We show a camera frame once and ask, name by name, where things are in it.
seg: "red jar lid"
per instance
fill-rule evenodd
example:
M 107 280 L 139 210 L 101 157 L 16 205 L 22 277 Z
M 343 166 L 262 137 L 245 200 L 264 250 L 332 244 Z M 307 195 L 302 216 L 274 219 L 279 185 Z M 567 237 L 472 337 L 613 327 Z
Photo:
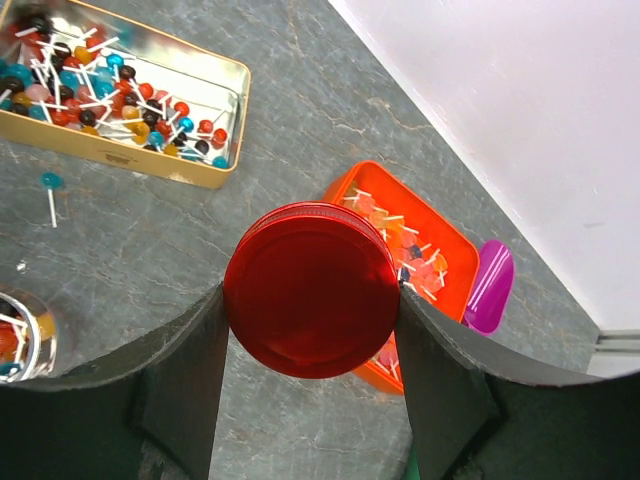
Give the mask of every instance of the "red jar lid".
M 301 378 L 353 370 L 380 350 L 400 288 L 376 229 L 346 208 L 281 207 L 242 237 L 224 278 L 229 326 L 259 362 Z

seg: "orange tray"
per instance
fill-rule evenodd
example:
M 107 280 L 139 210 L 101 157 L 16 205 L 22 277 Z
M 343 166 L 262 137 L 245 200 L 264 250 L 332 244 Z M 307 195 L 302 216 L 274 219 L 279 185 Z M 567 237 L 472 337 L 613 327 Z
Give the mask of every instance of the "orange tray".
M 421 245 L 431 243 L 440 249 L 448 263 L 447 283 L 438 292 L 433 305 L 461 322 L 478 271 L 479 258 L 475 246 L 429 204 L 373 161 L 356 164 L 331 184 L 322 200 L 341 205 L 354 181 L 360 190 L 372 194 L 376 203 L 390 215 L 404 215 L 405 224 L 420 232 L 418 242 Z M 395 347 L 393 335 L 388 343 Z M 372 360 L 354 372 L 383 392 L 404 393 L 402 380 L 396 380 Z

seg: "purple object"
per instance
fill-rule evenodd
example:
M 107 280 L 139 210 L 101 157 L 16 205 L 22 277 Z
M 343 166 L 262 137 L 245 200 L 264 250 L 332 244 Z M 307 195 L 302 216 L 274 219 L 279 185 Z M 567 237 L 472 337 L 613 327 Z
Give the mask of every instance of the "purple object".
M 469 328 L 485 336 L 498 330 L 515 276 L 511 250 L 500 240 L 485 243 L 480 250 L 478 275 L 464 312 L 464 323 Z

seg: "metal tin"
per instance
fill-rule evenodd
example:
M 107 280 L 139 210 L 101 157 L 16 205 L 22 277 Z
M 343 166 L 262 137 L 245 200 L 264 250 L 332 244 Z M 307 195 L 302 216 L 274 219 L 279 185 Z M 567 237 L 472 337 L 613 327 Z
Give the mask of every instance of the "metal tin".
M 224 295 L 229 326 L 258 361 L 295 377 L 328 378 L 382 347 L 400 288 L 373 226 L 343 207 L 303 202 L 249 228 Z
M 10 305 L 14 314 L 0 316 L 0 324 L 10 324 L 20 339 L 11 363 L 20 365 L 0 374 L 0 383 L 10 383 L 49 374 L 53 370 L 57 332 L 51 311 L 30 293 L 0 285 L 0 302 Z M 8 359 L 0 359 L 4 365 Z
M 0 16 L 3 34 L 25 3 L 34 2 L 6 3 Z M 237 167 L 244 133 L 251 80 L 245 65 L 75 0 L 36 3 L 42 8 L 46 5 L 61 41 L 78 38 L 93 26 L 113 32 L 120 41 L 113 49 L 107 48 L 135 57 L 136 78 L 175 94 L 176 99 L 189 104 L 194 119 L 219 117 L 215 128 L 224 128 L 228 140 L 223 148 L 210 149 L 203 162 L 193 162 L 144 150 L 132 140 L 94 137 L 6 111 L 0 111 L 0 135 L 11 141 L 204 187 L 219 188 L 225 182 Z M 0 55 L 9 47 L 0 45 Z M 17 59 L 18 52 L 14 52 L 6 60 L 11 63 Z M 229 168 L 211 166 L 217 156 L 227 158 Z

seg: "tabletop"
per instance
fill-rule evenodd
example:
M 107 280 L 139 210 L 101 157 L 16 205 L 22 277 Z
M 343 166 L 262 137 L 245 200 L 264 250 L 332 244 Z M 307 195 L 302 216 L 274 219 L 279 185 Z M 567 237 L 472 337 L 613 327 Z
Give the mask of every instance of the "tabletop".
M 495 237 L 511 247 L 518 277 L 496 341 L 586 368 L 595 325 L 327 2 L 89 3 L 239 60 L 253 80 L 240 163 L 220 190 L 0 141 L 0 282 L 54 311 L 56 372 L 179 315 L 222 278 L 256 219 L 320 198 L 365 159 L 476 246 Z M 39 184 L 47 170 L 65 182 L 57 229 Z M 396 478 L 411 441 L 402 397 L 351 374 L 276 374 L 233 338 L 217 428 L 212 472 L 222 480 Z

